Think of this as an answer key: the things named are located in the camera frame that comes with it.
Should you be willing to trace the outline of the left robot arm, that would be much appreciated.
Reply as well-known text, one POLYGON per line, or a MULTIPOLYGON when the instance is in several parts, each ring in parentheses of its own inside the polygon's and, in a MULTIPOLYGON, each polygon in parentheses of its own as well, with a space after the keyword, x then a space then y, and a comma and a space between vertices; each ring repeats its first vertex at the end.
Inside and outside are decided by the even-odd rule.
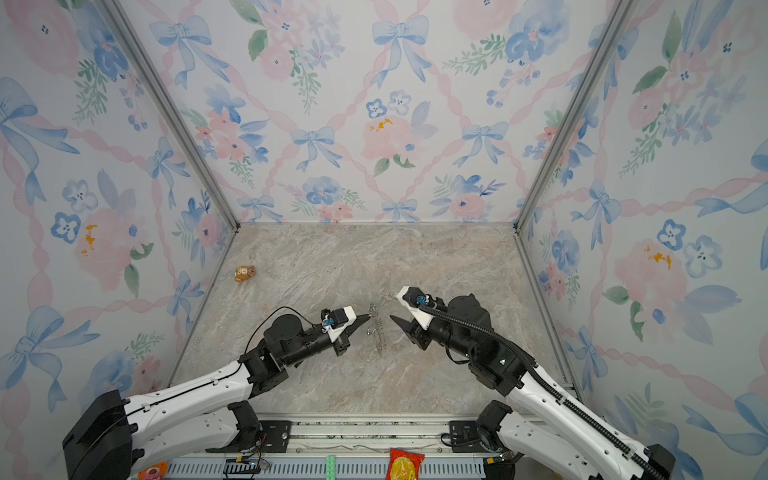
POLYGON ((308 329, 296 315, 274 320, 236 360, 193 380, 124 397, 95 397, 65 436, 70 479, 127 479, 157 463, 199 450, 246 451, 262 439, 251 399, 288 378, 288 370, 327 349, 343 355, 370 319, 350 306, 325 309, 308 329))

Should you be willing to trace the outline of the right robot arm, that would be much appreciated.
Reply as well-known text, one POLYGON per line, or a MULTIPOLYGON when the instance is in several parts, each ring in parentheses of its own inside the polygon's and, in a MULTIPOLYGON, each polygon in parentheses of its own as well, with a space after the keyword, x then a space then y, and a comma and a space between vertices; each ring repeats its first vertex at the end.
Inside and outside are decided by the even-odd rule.
POLYGON ((622 434, 568 393, 531 354, 493 329, 474 295, 445 302, 405 286, 396 298, 412 317, 393 320, 413 344, 460 354, 460 364, 482 385, 503 395, 476 420, 488 451, 521 454, 564 479, 672 478, 670 451, 622 434))

